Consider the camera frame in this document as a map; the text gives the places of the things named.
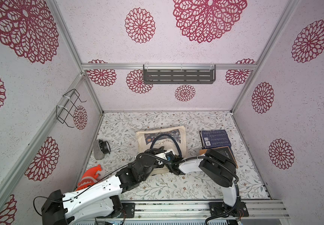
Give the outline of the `cream canvas tote bag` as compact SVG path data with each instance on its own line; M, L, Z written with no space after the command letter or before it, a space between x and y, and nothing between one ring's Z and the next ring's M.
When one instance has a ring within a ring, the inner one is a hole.
M138 131L138 154L147 150L173 151L175 155L184 157L186 155L186 130L184 126L162 128L151 131ZM155 168L151 175L169 172L166 165Z

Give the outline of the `blue book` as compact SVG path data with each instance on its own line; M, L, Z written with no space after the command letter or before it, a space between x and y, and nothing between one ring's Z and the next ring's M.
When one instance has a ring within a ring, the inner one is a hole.
M231 147L226 130L202 130L199 132L203 149Z

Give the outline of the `black orange spine book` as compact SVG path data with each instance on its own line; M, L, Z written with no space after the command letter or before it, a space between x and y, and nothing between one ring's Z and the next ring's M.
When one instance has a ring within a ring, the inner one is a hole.
M203 154L209 155L221 162L228 161L238 168L237 161L229 146L199 150L199 155L202 156Z

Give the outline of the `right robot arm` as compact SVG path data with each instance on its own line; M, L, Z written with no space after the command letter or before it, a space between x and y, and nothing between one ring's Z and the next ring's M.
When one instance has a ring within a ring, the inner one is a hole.
M166 167L175 175L204 172L221 187L224 204L228 207L240 201L237 162L230 147L207 149L202 155L190 158L179 158L168 152L165 158L169 162Z

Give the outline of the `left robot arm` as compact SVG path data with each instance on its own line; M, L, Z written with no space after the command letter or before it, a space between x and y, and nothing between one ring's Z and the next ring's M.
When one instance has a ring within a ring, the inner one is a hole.
M91 217L115 217L123 209L119 196L139 186L157 167L172 166L173 151L153 155L140 153L108 179L79 191L53 191L41 208L44 225L73 225Z

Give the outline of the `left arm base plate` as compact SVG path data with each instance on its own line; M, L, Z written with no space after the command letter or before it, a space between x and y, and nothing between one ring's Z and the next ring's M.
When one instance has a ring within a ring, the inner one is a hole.
M134 218L135 215L135 203L122 203L120 210L117 212L113 211L110 215L105 217L98 217L98 218Z

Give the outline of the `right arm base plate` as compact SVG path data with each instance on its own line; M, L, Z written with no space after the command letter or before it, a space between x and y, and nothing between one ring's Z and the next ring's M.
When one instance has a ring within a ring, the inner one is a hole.
M210 202L209 210L212 217L249 217L245 202L237 201L236 206L228 206L224 202Z

